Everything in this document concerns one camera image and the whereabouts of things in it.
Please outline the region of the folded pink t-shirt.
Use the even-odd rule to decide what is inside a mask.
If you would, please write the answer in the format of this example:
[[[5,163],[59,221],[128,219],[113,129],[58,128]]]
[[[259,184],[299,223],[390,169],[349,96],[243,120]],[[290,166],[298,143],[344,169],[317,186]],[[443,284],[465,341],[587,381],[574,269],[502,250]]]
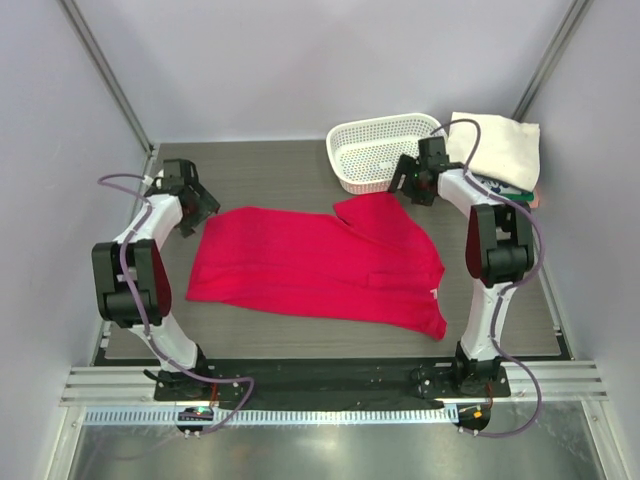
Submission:
[[[527,203],[531,209],[537,209],[539,207],[540,199],[536,190],[532,191],[535,194],[535,200],[532,203]]]

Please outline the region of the aluminium rail profile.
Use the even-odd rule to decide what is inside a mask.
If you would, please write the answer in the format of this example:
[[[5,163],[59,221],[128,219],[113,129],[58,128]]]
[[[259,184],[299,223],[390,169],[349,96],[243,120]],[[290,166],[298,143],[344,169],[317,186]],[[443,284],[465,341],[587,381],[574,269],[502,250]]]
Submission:
[[[439,401],[471,401],[494,399],[497,402],[533,402],[538,395],[547,401],[602,401],[608,398],[600,374],[591,361],[533,361],[520,367],[504,365],[511,395],[507,398],[471,397],[437,398]],[[62,394],[62,401],[86,401],[106,404],[116,401],[159,401],[154,397],[155,383],[145,377],[138,367],[82,367],[74,368]]]

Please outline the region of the red t-shirt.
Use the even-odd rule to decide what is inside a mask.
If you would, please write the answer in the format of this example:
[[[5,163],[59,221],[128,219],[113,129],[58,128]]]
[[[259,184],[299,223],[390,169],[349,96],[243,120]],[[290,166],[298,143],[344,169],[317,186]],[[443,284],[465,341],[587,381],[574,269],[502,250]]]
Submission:
[[[333,209],[242,207],[208,220],[187,300],[388,324],[443,339],[445,267],[427,233],[390,193]]]

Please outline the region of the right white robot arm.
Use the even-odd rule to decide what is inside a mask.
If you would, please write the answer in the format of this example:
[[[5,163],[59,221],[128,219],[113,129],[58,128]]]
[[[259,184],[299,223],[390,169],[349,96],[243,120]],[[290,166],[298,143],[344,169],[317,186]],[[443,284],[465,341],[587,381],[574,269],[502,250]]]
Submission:
[[[474,395],[499,379],[508,307],[534,264],[530,212],[481,185],[461,163],[452,163],[440,136],[419,140],[417,157],[400,156],[389,190],[424,206],[439,197],[467,218],[465,262],[474,280],[469,319],[452,366],[431,381],[442,379],[447,388]]]

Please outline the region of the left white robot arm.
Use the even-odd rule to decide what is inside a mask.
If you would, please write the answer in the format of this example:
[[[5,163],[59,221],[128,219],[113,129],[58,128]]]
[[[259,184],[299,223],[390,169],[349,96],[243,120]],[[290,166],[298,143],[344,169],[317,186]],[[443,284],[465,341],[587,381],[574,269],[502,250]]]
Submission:
[[[207,360],[172,313],[173,296],[161,249],[174,231],[187,238],[220,209],[187,159],[163,162],[155,176],[110,174],[102,187],[135,197],[141,208],[125,230],[91,251],[101,318],[138,337],[160,362],[156,385],[204,398],[212,387]]]

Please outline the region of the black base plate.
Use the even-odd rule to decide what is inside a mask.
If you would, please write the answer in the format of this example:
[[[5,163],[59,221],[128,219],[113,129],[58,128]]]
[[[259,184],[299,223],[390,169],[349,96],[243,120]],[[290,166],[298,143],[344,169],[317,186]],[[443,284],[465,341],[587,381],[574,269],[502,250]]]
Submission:
[[[291,404],[308,408],[316,401],[354,405],[367,399],[391,400],[493,397],[511,395],[504,366],[488,363],[486,372],[467,371],[451,358],[218,360],[196,368],[214,385],[181,372],[148,369],[159,401],[213,401],[228,406],[246,393],[256,409]]]

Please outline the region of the folded green t-shirt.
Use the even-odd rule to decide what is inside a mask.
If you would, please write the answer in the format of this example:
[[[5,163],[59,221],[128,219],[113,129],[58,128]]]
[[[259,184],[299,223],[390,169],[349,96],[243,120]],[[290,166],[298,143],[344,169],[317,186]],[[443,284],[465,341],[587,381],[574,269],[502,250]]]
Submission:
[[[535,200],[535,194],[533,192],[509,193],[507,198],[516,202],[532,203]]]

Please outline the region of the folded cream t-shirt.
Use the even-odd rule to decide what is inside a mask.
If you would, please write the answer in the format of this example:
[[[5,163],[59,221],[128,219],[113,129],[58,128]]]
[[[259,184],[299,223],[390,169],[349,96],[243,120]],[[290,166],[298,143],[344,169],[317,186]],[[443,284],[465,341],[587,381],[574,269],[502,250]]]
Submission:
[[[476,126],[480,127],[480,140],[468,170],[532,192],[540,176],[540,125],[500,115],[453,112],[446,144],[452,163],[467,162],[476,144]]]

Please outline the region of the white plastic basket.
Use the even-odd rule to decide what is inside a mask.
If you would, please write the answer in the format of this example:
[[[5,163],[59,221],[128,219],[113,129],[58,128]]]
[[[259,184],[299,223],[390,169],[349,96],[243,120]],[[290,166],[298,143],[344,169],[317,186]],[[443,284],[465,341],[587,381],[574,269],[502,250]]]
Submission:
[[[332,170],[349,194],[387,190],[398,159],[418,155],[418,141],[433,134],[445,136],[440,122],[423,113],[407,113],[346,122],[326,136]]]

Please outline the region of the folded blue white t-shirt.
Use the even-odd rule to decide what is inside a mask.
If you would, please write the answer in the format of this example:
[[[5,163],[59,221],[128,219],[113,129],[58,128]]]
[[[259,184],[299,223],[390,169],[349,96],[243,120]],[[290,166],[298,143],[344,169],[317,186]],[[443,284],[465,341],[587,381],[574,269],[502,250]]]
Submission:
[[[514,187],[508,183],[505,183],[501,180],[497,180],[497,179],[493,179],[493,178],[489,178],[489,177],[484,177],[484,176],[476,176],[475,179],[484,187],[486,187],[488,190],[492,191],[494,194],[500,195],[500,196],[511,196],[511,197],[516,197],[516,196],[526,196],[528,195],[527,191],[521,190],[517,187]]]

